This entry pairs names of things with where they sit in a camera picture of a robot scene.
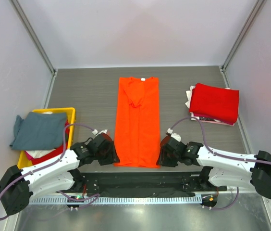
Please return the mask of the orange t shirt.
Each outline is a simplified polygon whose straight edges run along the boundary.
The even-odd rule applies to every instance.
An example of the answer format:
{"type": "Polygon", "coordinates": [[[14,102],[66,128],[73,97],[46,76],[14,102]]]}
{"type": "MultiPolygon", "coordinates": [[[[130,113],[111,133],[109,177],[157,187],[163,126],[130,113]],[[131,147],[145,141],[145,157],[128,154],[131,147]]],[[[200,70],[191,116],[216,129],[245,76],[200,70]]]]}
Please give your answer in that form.
{"type": "Polygon", "coordinates": [[[159,167],[158,78],[119,79],[114,145],[120,159],[116,167],[159,167]]]}

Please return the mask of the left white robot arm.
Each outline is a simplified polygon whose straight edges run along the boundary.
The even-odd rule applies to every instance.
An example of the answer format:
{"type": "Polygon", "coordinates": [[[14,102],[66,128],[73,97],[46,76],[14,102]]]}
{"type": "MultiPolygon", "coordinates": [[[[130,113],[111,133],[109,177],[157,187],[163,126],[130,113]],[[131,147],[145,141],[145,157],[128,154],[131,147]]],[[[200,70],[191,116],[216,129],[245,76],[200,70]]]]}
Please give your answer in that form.
{"type": "Polygon", "coordinates": [[[85,184],[79,167],[97,160],[101,166],[119,163],[114,141],[102,132],[77,142],[62,154],[19,169],[8,168],[0,180],[0,204],[7,216],[19,213],[33,200],[58,191],[79,192],[85,184]]]}

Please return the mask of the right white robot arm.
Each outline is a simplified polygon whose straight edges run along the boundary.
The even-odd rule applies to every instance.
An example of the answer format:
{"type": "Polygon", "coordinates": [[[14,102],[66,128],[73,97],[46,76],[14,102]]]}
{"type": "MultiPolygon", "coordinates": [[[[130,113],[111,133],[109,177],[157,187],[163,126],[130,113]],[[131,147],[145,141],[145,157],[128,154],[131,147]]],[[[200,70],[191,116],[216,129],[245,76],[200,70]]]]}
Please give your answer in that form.
{"type": "Polygon", "coordinates": [[[255,190],[271,199],[271,154],[237,154],[190,141],[184,144],[179,135],[167,135],[160,143],[159,166],[175,167],[178,163],[202,168],[190,190],[210,191],[230,186],[255,190]]]}

